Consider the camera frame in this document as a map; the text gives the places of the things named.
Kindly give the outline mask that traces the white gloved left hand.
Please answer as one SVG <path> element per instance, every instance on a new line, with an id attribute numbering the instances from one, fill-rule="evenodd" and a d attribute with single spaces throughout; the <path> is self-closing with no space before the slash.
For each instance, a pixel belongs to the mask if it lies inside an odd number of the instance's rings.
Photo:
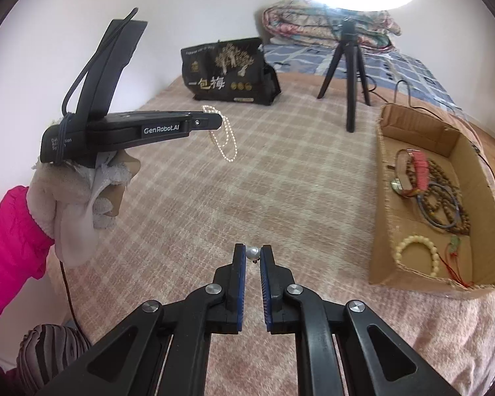
<path id="1" fill-rule="evenodd" d="M 84 265 L 97 250 L 100 230 L 115 223 L 123 195 L 141 169 L 125 150 L 102 153 L 89 168 L 73 161 L 37 162 L 28 187 L 27 208 L 54 240 L 64 266 Z"/>

